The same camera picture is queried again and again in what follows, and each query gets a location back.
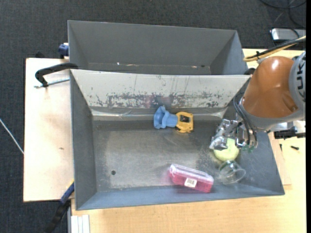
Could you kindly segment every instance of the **blue plastic object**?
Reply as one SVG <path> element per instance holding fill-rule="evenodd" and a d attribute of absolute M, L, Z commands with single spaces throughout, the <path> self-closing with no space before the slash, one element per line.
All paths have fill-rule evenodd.
<path fill-rule="evenodd" d="M 63 56 L 69 56 L 69 46 L 65 45 L 65 44 L 61 44 L 58 47 L 58 52 L 63 55 Z"/>
<path fill-rule="evenodd" d="M 154 114 L 154 127 L 156 129 L 172 127 L 178 122 L 178 117 L 168 112 L 164 106 L 160 106 Z"/>

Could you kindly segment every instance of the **black wire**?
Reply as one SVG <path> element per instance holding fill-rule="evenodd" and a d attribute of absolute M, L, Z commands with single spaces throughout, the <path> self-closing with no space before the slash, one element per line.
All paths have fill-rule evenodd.
<path fill-rule="evenodd" d="M 300 39 L 300 38 L 297 38 L 297 39 L 294 39 L 294 40 L 289 40 L 289 41 L 285 41 L 279 45 L 276 45 L 268 50 L 265 50 L 263 52 L 258 52 L 257 54 L 253 55 L 253 56 L 249 56 L 247 57 L 246 59 L 252 59 L 252 58 L 255 58 L 257 57 L 259 59 L 260 56 L 266 54 L 266 53 L 269 53 L 271 51 L 274 51 L 276 49 L 279 49 L 279 48 L 282 48 L 282 47 L 286 47 L 286 46 L 289 46 L 289 45 L 294 45 L 294 44 L 297 44 L 297 43 L 300 43 L 300 42 L 305 42 L 306 39 Z"/>
<path fill-rule="evenodd" d="M 299 24 L 298 22 L 296 22 L 296 21 L 293 19 L 292 13 L 291 13 L 291 8 L 290 8 L 290 7 L 288 8 L 288 16 L 289 16 L 290 20 L 291 20 L 294 24 L 298 25 L 299 27 L 305 28 L 303 25 Z"/>
<path fill-rule="evenodd" d="M 239 116 L 242 118 L 242 120 L 243 120 L 243 123 L 244 123 L 245 128 L 246 128 L 247 138 L 248 138 L 248 139 L 247 139 L 247 144 L 249 145 L 251 135 L 250 135 L 250 132 L 249 132 L 248 124 L 247 124 L 247 122 L 246 122 L 244 116 L 243 116 L 242 114 L 240 114 L 239 107 L 238 107 L 237 103 L 235 102 L 235 98 L 236 98 L 237 96 L 238 96 L 238 95 L 236 95 L 236 96 L 233 98 L 233 105 L 234 105 L 234 108 L 235 108 L 236 112 L 238 113 L 238 115 L 239 115 Z"/>
<path fill-rule="evenodd" d="M 307 3 L 307 0 L 304 0 L 302 3 L 299 3 L 299 4 L 294 5 L 294 6 L 291 6 L 291 4 L 294 3 L 294 2 L 297 1 L 297 0 L 293 0 L 293 1 L 291 1 L 291 2 L 289 2 L 289 0 L 287 0 L 287 6 L 286 6 L 286 7 L 281 7 L 281 6 L 276 6 L 276 5 L 273 5 L 273 4 L 269 4 L 269 3 L 267 3 L 267 2 L 264 1 L 264 0 L 259 0 L 259 1 L 261 1 L 263 4 L 265 4 L 265 5 L 269 6 L 269 7 L 275 8 L 275 9 L 285 9 L 285 10 L 287 10 L 287 12 L 288 12 L 288 13 L 287 13 L 287 14 L 288 14 L 288 17 L 289 17 L 289 19 L 291 20 L 292 23 L 296 24 L 297 26 L 299 26 L 299 27 L 301 27 L 301 28 L 303 28 L 303 29 L 306 28 L 305 26 L 301 25 L 300 23 L 296 22 L 296 21 L 293 19 L 293 16 L 292 16 L 292 13 L 291 13 L 291 9 L 294 9 L 294 8 L 297 8 L 297 7 L 302 6 L 303 4 Z M 277 19 L 275 20 L 275 22 L 279 19 L 279 17 L 280 17 L 283 13 L 284 13 L 284 12 L 282 12 L 282 13 L 277 17 Z"/>
<path fill-rule="evenodd" d="M 294 3 L 295 1 L 297 1 L 297 0 L 292 0 L 288 5 L 291 5 L 291 4 Z M 277 18 L 276 18 L 276 19 L 274 20 L 274 22 L 273 22 L 273 25 L 276 24 L 276 22 L 279 20 L 279 18 L 280 18 L 285 12 L 286 12 L 286 10 L 285 10 L 285 11 L 282 11 L 282 12 L 277 16 Z M 302 27 L 302 28 L 305 28 L 304 26 L 300 25 L 299 23 L 297 23 L 297 22 L 295 22 L 295 21 L 293 20 L 292 14 L 291 14 L 291 10 L 290 10 L 290 9 L 288 9 L 288 16 L 289 16 L 290 20 L 291 20 L 293 23 L 297 24 L 298 26 L 300 26 L 300 27 Z M 292 31 L 294 31 L 294 33 L 297 35 L 298 38 L 300 37 L 300 35 L 297 33 L 297 31 L 296 31 L 295 29 L 292 29 L 292 28 L 290 28 L 290 29 L 291 29 Z"/>
<path fill-rule="evenodd" d="M 265 4 L 265 5 L 269 6 L 269 7 L 275 8 L 275 9 L 293 9 L 293 8 L 300 7 L 301 5 L 303 5 L 303 4 L 305 4 L 307 2 L 307 0 L 305 0 L 304 2 L 302 2 L 302 3 L 298 4 L 298 5 L 295 5 L 295 6 L 290 6 L 290 4 L 288 4 L 287 7 L 280 7 L 280 6 L 269 4 L 269 3 L 267 3 L 264 0 L 259 0 L 259 1 L 261 1 L 263 4 Z"/>
<path fill-rule="evenodd" d="M 234 108 L 236 110 L 236 112 L 238 113 L 238 115 L 242 118 L 243 120 L 243 123 L 245 125 L 245 128 L 246 128 L 246 133 L 247 133 L 247 137 L 248 137 L 248 140 L 247 140 L 247 144 L 249 145 L 250 144 L 250 132 L 249 132 L 249 129 L 252 130 L 252 133 L 253 133 L 253 136 L 255 138 L 255 142 L 257 142 L 257 133 L 256 131 L 254 131 L 254 127 L 252 126 L 252 124 L 249 122 L 247 116 L 244 114 L 244 112 L 242 111 L 242 109 L 239 107 L 238 103 L 236 103 L 236 98 L 238 97 L 239 94 L 237 94 L 234 98 L 233 98 L 233 105 L 234 105 Z"/>

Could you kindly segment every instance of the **white cable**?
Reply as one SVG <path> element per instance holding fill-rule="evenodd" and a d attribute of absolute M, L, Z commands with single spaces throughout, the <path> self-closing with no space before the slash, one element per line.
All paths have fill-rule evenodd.
<path fill-rule="evenodd" d="M 18 144 L 18 142 L 15 140 L 14 136 L 12 135 L 12 133 L 9 131 L 9 129 L 5 126 L 4 122 L 1 120 L 0 118 L 0 123 L 3 125 L 3 127 L 5 128 L 5 130 L 9 133 L 9 135 L 11 136 L 11 138 L 13 139 L 13 141 L 15 142 L 15 144 L 18 146 L 19 150 L 24 154 L 23 149 L 20 147 L 20 145 Z"/>

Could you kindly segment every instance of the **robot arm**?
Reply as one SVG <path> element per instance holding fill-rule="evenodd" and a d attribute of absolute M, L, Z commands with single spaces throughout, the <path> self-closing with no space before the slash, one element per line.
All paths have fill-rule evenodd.
<path fill-rule="evenodd" d="M 252 150 L 257 146 L 257 131 L 305 119 L 305 68 L 306 52 L 295 60 L 281 56 L 263 60 L 240 101 L 234 101 L 236 119 L 222 120 L 210 149 L 226 149 L 227 139 L 234 138 L 238 148 Z"/>

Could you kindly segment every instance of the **bin floor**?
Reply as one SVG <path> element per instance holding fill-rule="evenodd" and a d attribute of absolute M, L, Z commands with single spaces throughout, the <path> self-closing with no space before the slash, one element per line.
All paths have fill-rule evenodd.
<path fill-rule="evenodd" d="M 93 122 L 98 191 L 172 185 L 172 163 L 215 176 L 220 162 L 208 148 L 216 121 L 198 122 L 191 133 L 156 130 L 150 122 Z"/>

